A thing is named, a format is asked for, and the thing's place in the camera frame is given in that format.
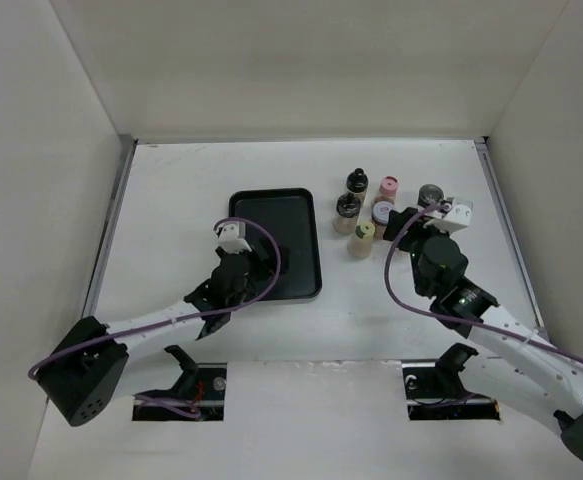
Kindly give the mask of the silver cap blue label bottle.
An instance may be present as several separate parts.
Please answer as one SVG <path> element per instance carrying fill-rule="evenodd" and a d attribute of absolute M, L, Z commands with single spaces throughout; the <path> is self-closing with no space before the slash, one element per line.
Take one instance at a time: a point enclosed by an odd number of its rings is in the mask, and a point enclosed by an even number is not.
<path fill-rule="evenodd" d="M 390 201 L 377 201 L 373 204 L 371 211 L 371 221 L 374 225 L 374 238 L 381 240 L 389 223 L 390 213 L 395 210 L 395 206 Z"/>

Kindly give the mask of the black cap spice bottle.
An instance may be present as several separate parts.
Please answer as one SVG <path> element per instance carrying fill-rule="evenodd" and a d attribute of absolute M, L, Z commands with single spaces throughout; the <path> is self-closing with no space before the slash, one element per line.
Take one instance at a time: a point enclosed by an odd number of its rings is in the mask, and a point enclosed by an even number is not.
<path fill-rule="evenodd" d="M 368 176 L 363 168 L 354 169 L 346 178 L 345 187 L 353 195 L 364 198 L 368 190 Z"/>
<path fill-rule="evenodd" d="M 341 195 L 335 208 L 333 227 L 341 235 L 351 235 L 356 226 L 362 204 L 360 199 L 353 193 Z"/>

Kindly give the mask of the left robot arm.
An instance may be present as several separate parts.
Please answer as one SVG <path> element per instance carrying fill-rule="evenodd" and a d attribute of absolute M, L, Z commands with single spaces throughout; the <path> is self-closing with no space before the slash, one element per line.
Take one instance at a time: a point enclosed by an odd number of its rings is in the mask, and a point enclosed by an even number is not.
<path fill-rule="evenodd" d="M 274 288 L 288 269 L 290 250 L 267 240 L 261 245 L 264 250 L 258 252 L 244 240 L 219 242 L 219 263 L 210 277 L 163 310 L 110 323 L 94 316 L 80 319 L 32 368 L 30 378 L 72 427 L 94 420 L 124 396 L 144 407 L 200 418 L 199 366 L 183 346 L 213 335 L 234 312 Z M 176 363 L 163 371 L 163 388 L 142 389 L 131 382 L 131 365 L 159 352 Z"/>

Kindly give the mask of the black cap spice bottle front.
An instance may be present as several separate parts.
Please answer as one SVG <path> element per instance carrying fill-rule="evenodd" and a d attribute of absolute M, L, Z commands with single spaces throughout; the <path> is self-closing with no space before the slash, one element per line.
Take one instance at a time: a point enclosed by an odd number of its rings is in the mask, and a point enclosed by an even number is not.
<path fill-rule="evenodd" d="M 351 235 L 356 226 L 362 204 L 360 199 L 353 193 L 341 195 L 335 208 L 333 227 L 341 235 Z"/>

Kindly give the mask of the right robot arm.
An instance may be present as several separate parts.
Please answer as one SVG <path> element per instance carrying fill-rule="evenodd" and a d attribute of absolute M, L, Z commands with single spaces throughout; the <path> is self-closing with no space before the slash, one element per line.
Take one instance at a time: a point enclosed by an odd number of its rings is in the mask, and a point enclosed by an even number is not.
<path fill-rule="evenodd" d="M 417 295 L 434 318 L 462 337 L 437 361 L 435 384 L 503 402 L 557 435 L 583 462 L 583 357 L 560 350 L 520 323 L 495 296 L 469 280 L 469 261 L 452 239 L 472 210 L 444 201 L 391 211 L 383 235 L 408 254 Z"/>

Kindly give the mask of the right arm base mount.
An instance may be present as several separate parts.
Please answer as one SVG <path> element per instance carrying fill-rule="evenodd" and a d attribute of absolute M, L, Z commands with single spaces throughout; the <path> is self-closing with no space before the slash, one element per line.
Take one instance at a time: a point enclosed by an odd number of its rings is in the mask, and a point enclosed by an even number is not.
<path fill-rule="evenodd" d="M 478 352 L 454 344 L 438 359 L 402 363 L 407 415 L 411 421 L 500 420 L 498 403 L 467 391 L 459 374 Z"/>

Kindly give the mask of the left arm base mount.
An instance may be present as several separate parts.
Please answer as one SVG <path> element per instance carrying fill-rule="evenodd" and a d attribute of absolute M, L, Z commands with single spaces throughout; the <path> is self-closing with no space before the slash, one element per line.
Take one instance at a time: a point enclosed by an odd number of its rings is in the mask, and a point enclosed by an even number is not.
<path fill-rule="evenodd" d="M 180 346 L 164 351 L 177 363 L 179 376 L 166 389 L 141 392 L 134 398 L 136 422 L 223 421 L 227 391 L 226 363 L 197 363 Z"/>

